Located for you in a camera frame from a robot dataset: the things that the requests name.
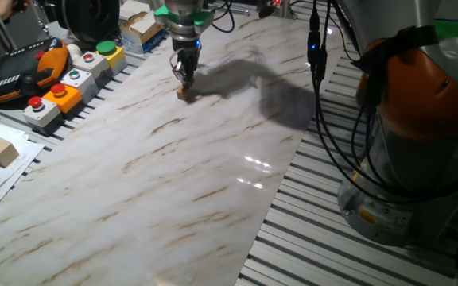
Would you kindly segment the person's hand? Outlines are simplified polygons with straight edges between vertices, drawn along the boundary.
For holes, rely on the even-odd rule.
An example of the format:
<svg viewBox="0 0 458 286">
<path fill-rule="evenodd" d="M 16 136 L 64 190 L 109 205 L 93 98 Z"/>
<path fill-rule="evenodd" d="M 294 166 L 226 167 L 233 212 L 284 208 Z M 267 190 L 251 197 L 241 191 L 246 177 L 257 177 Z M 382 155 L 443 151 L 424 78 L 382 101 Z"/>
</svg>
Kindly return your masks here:
<svg viewBox="0 0 458 286">
<path fill-rule="evenodd" d="M 23 9 L 29 5 L 28 0 L 0 0 L 0 18 L 5 21 L 16 13 L 22 13 Z"/>
</svg>

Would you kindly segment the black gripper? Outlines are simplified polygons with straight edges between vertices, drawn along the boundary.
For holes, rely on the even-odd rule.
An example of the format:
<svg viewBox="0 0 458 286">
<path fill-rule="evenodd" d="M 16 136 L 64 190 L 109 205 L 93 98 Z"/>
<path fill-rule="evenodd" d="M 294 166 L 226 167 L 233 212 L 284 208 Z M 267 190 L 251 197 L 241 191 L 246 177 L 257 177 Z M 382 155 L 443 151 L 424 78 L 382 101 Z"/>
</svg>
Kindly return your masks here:
<svg viewBox="0 0 458 286">
<path fill-rule="evenodd" d="M 173 38 L 173 58 L 177 58 L 176 63 L 171 63 L 173 74 L 187 89 L 194 83 L 194 74 L 201 49 L 202 44 L 199 38 L 191 41 Z"/>
</svg>

